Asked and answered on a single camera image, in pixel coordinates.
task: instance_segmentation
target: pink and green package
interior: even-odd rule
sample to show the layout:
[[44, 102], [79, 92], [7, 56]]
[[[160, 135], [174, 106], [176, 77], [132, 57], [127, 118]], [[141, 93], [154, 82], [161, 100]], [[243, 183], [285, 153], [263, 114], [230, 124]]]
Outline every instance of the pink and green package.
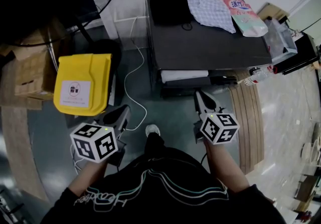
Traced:
[[223, 0], [244, 37], [262, 37], [268, 32], [266, 24], [243, 0]]

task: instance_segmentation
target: forearm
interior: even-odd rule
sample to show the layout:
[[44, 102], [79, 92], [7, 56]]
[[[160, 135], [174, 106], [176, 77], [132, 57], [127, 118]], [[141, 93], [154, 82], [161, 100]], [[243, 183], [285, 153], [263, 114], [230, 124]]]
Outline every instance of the forearm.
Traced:
[[106, 167], [107, 161], [88, 162], [68, 188], [75, 195], [80, 196], [92, 183], [104, 177]]
[[233, 192], [240, 192], [250, 186], [245, 175], [223, 145], [212, 145], [207, 139], [204, 140], [204, 144], [212, 175]]

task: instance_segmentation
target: black sleeve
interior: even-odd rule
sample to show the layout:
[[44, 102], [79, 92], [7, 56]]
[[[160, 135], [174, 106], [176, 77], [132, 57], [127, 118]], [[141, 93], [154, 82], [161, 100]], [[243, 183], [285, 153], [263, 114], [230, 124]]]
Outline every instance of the black sleeve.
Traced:
[[273, 204], [253, 185], [237, 194], [231, 195], [233, 208], [239, 220], [247, 223], [273, 223], [285, 224], [279, 211]]
[[59, 223], [62, 218], [72, 214], [74, 202], [79, 197], [76, 196], [69, 188], [61, 194], [59, 200], [56, 201], [54, 207], [44, 216], [41, 223]]

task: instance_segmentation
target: black t-shirt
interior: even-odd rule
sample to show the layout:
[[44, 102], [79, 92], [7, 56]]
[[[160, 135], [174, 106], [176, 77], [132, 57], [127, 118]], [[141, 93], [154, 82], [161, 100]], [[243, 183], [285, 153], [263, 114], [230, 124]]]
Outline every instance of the black t-shirt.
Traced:
[[285, 223], [255, 185], [232, 193], [194, 158], [169, 151], [165, 158], [138, 157], [88, 187], [80, 198], [66, 189], [42, 222], [63, 217], [74, 223], [164, 219]]

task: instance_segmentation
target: folded black fabric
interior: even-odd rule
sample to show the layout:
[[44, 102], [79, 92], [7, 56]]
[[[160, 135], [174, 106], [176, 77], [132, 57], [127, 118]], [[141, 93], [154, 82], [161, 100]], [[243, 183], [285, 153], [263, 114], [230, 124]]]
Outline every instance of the folded black fabric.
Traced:
[[193, 19], [187, 0], [150, 0], [152, 19], [159, 25], [190, 23]]

